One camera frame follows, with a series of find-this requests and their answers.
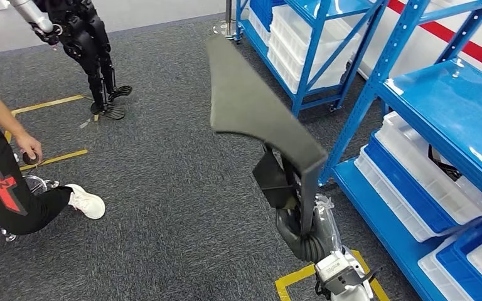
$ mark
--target person's hand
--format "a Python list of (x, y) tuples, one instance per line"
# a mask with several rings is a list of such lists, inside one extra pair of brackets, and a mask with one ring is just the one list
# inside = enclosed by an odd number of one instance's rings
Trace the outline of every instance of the person's hand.
[(26, 152), (28, 157), (32, 160), (36, 159), (36, 154), (38, 154), (38, 162), (41, 162), (43, 153), (41, 152), (41, 143), (39, 141), (27, 133), (16, 135), (15, 138), (16, 143), (21, 149), (21, 153)]

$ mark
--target yellow tape marking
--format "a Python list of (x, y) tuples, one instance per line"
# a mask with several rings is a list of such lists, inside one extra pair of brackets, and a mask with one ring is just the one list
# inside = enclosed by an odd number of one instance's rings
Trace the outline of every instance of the yellow tape marking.
[[(81, 156), (81, 155), (84, 155), (84, 154), (87, 154), (87, 153), (88, 153), (87, 149), (79, 150), (78, 152), (72, 152), (71, 154), (67, 154), (67, 155), (54, 157), (52, 159), (45, 160), (39, 166), (51, 164), (51, 163), (54, 163), (56, 161), (61, 161), (61, 160), (69, 159), (69, 158), (76, 157), (76, 156)], [(21, 171), (25, 171), (27, 169), (32, 169), (34, 167), (36, 167), (36, 165), (25, 165), (25, 166), (21, 166), (19, 169)]]
[(12, 141), (12, 133), (5, 131), (4, 138), (6, 139), (6, 142), (10, 143), (10, 141)]
[(291, 301), (289, 294), (287, 293), (286, 286), (298, 282), (304, 278), (307, 278), (315, 274), (315, 266), (308, 265), (300, 271), (293, 272), (289, 275), (283, 276), (276, 280), (274, 284), (276, 285), (276, 290), (278, 291), (278, 296), (282, 301)]
[[(370, 269), (368, 268), (367, 263), (365, 262), (365, 260), (361, 256), (361, 254), (358, 251), (355, 251), (355, 250), (352, 250), (352, 254), (359, 261), (359, 263), (361, 264), (361, 266), (365, 270), (365, 273), (370, 272)], [(382, 286), (380, 285), (380, 283), (378, 282), (377, 279), (373, 279), (370, 282), (370, 287), (372, 287), (372, 290), (374, 291), (374, 293), (378, 297), (379, 301), (389, 301), (389, 298), (387, 297), (387, 294), (382, 289)]]
[(18, 108), (16, 110), (13, 110), (12, 115), (15, 116), (16, 114), (19, 114), (19, 113), (25, 113), (25, 112), (32, 111), (32, 110), (38, 110), (39, 108), (50, 107), (52, 105), (59, 105), (61, 103), (72, 102), (74, 100), (83, 99), (83, 98), (84, 98), (84, 95), (75, 95), (75, 96), (71, 96), (71, 97), (67, 97), (67, 98), (63, 98), (63, 99), (53, 100), (52, 102), (43, 102), (43, 103), (39, 103), (37, 105), (31, 105), (29, 107)]
[[(352, 250), (352, 254), (359, 261), (359, 263), (365, 270), (365, 273), (368, 273), (370, 269), (368, 268), (367, 263), (365, 263), (363, 257), (361, 257), (361, 254), (355, 250)], [(287, 292), (287, 286), (296, 283), (302, 279), (308, 278), (309, 276), (314, 274), (315, 267), (312, 264), (304, 267), (300, 271), (293, 272), (276, 280), (274, 284), (276, 285), (276, 290), (278, 291), (278, 297), (280, 297), (280, 300), (291, 301), (291, 298)], [(374, 291), (374, 294), (376, 294), (376, 296), (378, 297), (379, 301), (390, 301), (387, 297), (387, 294), (385, 294), (385, 291), (382, 289), (382, 286), (378, 283), (378, 280), (372, 280), (370, 286), (372, 287), (372, 290)]]

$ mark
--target carpet floor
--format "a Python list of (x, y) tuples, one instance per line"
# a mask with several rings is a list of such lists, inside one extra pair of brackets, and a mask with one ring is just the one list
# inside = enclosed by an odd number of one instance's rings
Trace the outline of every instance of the carpet floor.
[[(97, 221), (66, 209), (42, 231), (6, 243), (0, 236), (0, 301), (279, 300), (274, 281), (305, 267), (274, 226), (252, 179), (257, 141), (210, 130), (210, 72), (204, 41), (217, 16), (110, 34), (120, 85), (120, 121), (90, 122), (87, 98), (21, 113), (46, 158), (88, 153), (33, 174), (75, 182), (103, 197)], [(287, 95), (247, 41), (241, 53), (288, 105)], [(356, 77), (343, 110), (316, 107), (300, 119), (330, 150), (364, 81)], [(62, 49), (37, 46), (0, 53), (0, 98), (11, 108), (90, 95), (86, 76)], [(347, 157), (381, 126), (374, 105)], [(336, 185), (343, 242), (371, 267), (393, 300), (418, 296)], [(314, 277), (288, 287), (293, 301), (322, 300)]]

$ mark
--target shelving unit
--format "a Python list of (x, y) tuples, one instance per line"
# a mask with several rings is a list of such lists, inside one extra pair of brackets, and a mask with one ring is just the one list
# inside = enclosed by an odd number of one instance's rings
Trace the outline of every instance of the shelving unit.
[[(258, 55), (263, 62), (267, 65), (274, 77), (278, 80), (282, 88), (287, 92), (292, 100), (291, 111), (293, 115), (298, 116), (301, 110), (306, 108), (315, 107), (323, 103), (332, 103), (332, 110), (341, 108), (344, 97), (346, 96), (350, 84), (354, 78), (354, 75), (359, 67), (365, 50), (367, 49), (370, 40), (378, 26), (380, 18), (383, 14), (388, 0), (377, 0), (375, 3), (371, 3), (369, 0), (286, 0), (286, 3), (298, 13), (312, 28), (311, 42), (309, 44), (308, 53), (306, 55), (306, 62), (302, 70), (298, 90), (293, 93), (291, 89), (286, 85), (280, 74), (272, 66), (272, 63), (267, 58), (267, 52), (269, 48), (263, 43), (251, 23), (247, 19), (241, 19), (241, 13), (248, 3), (248, 0), (236, 0), (236, 20), (237, 34), (236, 37), (244, 36), (250, 41)], [(326, 11), (326, 15), (317, 13), (318, 11)], [(355, 14), (364, 14), (361, 20), (356, 24), (348, 36), (339, 45), (337, 50), (328, 58), (328, 61), (321, 67), (321, 69), (315, 74), (315, 76), (309, 79), (311, 73), (311, 67), (317, 50), (317, 46), (320, 41), (321, 33), (324, 28), (324, 22), (330, 19), (343, 18), (346, 16), (352, 16)], [(341, 53), (345, 46), (352, 40), (354, 35), (357, 34), (359, 29), (367, 24), (367, 30), (363, 35), (361, 43), (357, 49), (356, 55), (346, 70), (345, 76), (339, 85), (333, 85), (331, 87), (323, 87), (317, 89), (311, 89), (317, 82), (320, 76), (326, 71), (335, 58)], [(336, 90), (336, 93), (329, 97), (323, 97), (304, 103), (303, 100), (307, 96), (319, 94), (321, 92)]]
[[(441, 240), (418, 243), (356, 168), (339, 163), (367, 110), (377, 97), (395, 110), (428, 143), (482, 191), (482, 72), (457, 58), (482, 23), (482, 0), (424, 13), (428, 0), (409, 0), (334, 145), (319, 178), (332, 177), (344, 190), (409, 282), (424, 300), (446, 300), (417, 261)], [(470, 12), (432, 66), (388, 78), (416, 26)]]

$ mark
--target black pants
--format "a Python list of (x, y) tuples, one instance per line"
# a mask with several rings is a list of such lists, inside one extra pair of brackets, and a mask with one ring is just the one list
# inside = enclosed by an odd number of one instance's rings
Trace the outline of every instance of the black pants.
[(58, 187), (35, 196), (0, 131), (0, 227), (16, 235), (41, 230), (69, 203), (72, 190)]

